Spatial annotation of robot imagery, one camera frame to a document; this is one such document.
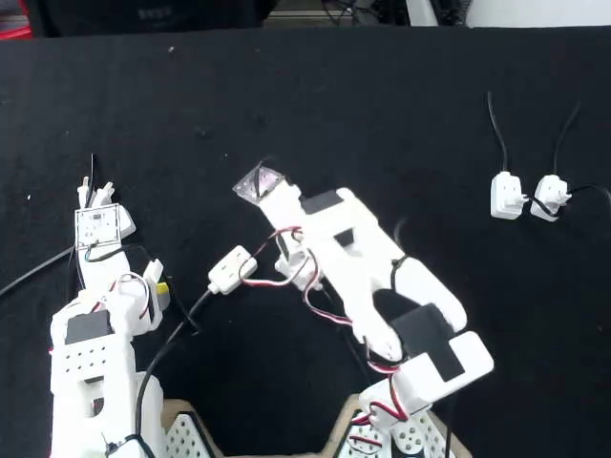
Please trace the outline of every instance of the electrical plug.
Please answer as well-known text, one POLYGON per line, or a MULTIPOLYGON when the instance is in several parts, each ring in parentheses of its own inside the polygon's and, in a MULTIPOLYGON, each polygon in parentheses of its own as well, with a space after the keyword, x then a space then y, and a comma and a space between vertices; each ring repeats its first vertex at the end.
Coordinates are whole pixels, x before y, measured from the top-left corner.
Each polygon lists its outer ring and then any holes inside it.
MULTIPOLYGON (((87 193, 89 192, 89 177, 83 178, 83 184, 76 188, 76 192, 78 193, 78 205, 80 208, 85 208, 87 206, 87 193)), ((92 196, 90 202, 94 201, 95 190, 92 189, 92 196)))
POLYGON ((221 292, 227 295, 255 270, 257 270, 257 260, 243 246, 238 245, 208 273, 210 280, 208 289, 213 294, 221 292))
POLYGON ((571 195, 568 194, 566 181, 560 179, 557 175, 546 175, 537 185, 535 198, 545 205, 552 215, 547 214, 536 202, 531 204, 531 214, 554 222, 558 219, 558 210, 561 206, 566 205, 571 195))
POLYGON ((113 188, 113 183, 109 181, 106 185, 98 189, 95 193, 94 201, 92 203, 92 207, 100 207, 102 205, 108 205, 111 203, 111 196, 115 193, 115 188, 113 188))
POLYGON ((527 201, 518 177, 503 171, 493 178, 490 187, 490 215, 493 218, 516 219, 527 201))

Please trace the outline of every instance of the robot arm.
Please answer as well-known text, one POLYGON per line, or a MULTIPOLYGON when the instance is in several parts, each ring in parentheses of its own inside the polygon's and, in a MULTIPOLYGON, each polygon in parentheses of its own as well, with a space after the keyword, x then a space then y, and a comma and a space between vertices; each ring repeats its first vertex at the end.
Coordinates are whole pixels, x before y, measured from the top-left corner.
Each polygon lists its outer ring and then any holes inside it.
MULTIPOLYGON (((142 374, 136 373, 131 341, 156 329, 169 304, 167 287, 158 283, 163 270, 159 260, 138 275, 120 251, 121 239, 136 227, 127 210, 111 203, 112 193, 109 183, 97 190, 90 207, 74 213, 75 250, 85 284, 51 324, 53 457, 105 456, 107 444, 120 444, 134 433, 142 374)), ((162 401, 152 377, 143 402, 142 437, 159 458, 165 456, 162 401)), ((113 456, 144 455, 131 441, 113 456)))
MULTIPOLYGON (((299 289, 320 269, 342 299, 357 341, 390 362, 393 389, 407 414, 492 370, 492 357, 475 333, 456 335, 467 324, 459 300, 422 262, 403 253, 350 190, 305 199, 296 185, 261 165, 234 190, 258 205, 277 230, 300 228, 298 239, 280 235, 284 242, 276 269, 299 289), (307 253, 312 265, 295 276, 307 253), (393 289, 421 307, 387 323, 374 304, 374 293, 381 289, 393 289)), ((364 410, 381 398, 390 399, 389 381, 362 394, 364 410)))

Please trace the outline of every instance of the yellow component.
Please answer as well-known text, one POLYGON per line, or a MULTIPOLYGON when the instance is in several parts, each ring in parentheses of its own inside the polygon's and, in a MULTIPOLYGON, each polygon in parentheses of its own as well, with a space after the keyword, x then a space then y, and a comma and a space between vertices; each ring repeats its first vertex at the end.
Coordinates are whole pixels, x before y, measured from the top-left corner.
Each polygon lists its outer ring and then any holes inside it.
POLYGON ((169 294, 169 293, 170 293, 170 287, 168 286, 168 283, 166 283, 165 281, 162 283, 157 283, 158 296, 161 296, 162 294, 169 294))

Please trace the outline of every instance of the white power adapter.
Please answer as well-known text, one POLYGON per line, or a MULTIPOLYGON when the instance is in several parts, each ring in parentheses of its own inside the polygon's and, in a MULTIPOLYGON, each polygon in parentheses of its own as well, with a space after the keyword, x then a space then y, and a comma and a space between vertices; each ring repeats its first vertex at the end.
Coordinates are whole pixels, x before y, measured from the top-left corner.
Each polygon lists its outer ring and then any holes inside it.
POLYGON ((527 201, 518 177, 502 171, 493 178, 490 186, 490 215, 493 218, 516 219, 527 201))
POLYGON ((257 260, 243 246, 238 245, 208 273, 210 280, 208 289, 213 294, 221 292, 227 295, 255 270, 257 270, 257 260))
POLYGON ((535 198, 545 205, 552 215, 546 213, 536 202, 533 202, 531 205, 531 214, 554 222, 558 219, 558 210, 561 206, 566 205, 571 195, 568 194, 566 181, 560 179, 557 175, 546 175, 537 185, 535 198))

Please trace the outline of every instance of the black fabric surface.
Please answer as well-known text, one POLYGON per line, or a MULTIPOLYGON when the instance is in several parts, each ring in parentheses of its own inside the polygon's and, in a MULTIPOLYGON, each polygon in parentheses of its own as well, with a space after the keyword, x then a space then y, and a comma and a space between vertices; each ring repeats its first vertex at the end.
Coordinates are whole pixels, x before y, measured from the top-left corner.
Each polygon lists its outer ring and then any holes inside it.
MULTIPOLYGON (((307 196, 347 186, 386 230, 407 217, 406 249, 462 300, 495 357, 494 373, 464 389, 455 411, 475 456, 609 456, 607 207, 584 193, 553 224, 490 218, 500 155, 485 92, 495 91, 525 192, 550 173, 577 98, 583 111, 559 174, 610 186, 610 53, 609 29, 1 43, 0 282, 70 245, 75 188, 95 152, 137 238, 194 301, 224 253, 255 249, 270 232, 231 187, 272 155, 307 196)), ((63 305, 64 269, 0 301, 3 456, 48 454, 49 324, 63 305)), ((159 332, 137 339, 139 367, 178 318, 168 313, 159 332)), ((158 375, 227 454, 318 450, 346 397, 367 385, 344 336, 293 289, 241 288, 200 321, 203 335, 158 375)))

